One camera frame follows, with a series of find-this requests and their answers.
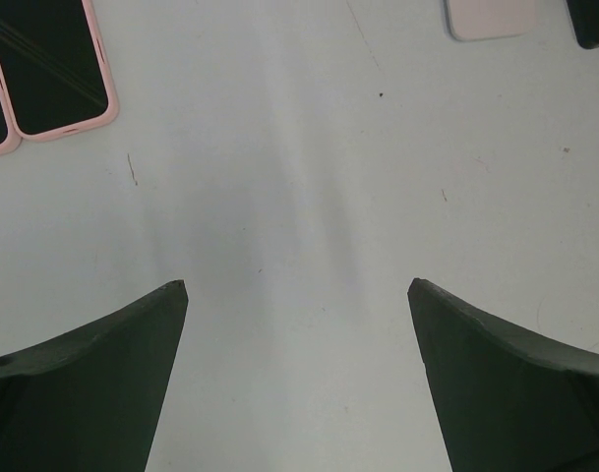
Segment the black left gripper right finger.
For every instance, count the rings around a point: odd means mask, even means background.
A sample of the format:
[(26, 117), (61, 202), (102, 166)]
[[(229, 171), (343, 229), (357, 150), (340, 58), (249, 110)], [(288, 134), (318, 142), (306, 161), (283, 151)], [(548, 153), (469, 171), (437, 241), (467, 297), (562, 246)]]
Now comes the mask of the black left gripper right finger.
[(421, 278), (408, 301), (454, 471), (599, 471), (599, 354)]

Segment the black folding phone stand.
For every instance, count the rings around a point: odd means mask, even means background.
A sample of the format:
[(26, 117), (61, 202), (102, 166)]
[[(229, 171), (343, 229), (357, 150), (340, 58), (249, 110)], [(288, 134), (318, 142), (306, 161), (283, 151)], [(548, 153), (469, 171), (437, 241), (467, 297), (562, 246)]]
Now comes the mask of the black folding phone stand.
[(568, 0), (569, 15), (578, 44), (599, 47), (599, 0)]

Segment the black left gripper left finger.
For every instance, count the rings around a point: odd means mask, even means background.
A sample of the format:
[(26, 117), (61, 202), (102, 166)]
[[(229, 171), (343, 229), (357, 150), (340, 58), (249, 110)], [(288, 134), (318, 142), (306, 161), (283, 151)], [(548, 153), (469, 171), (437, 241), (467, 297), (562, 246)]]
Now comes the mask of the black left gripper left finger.
[(188, 307), (174, 280), (0, 357), (0, 471), (143, 471)]

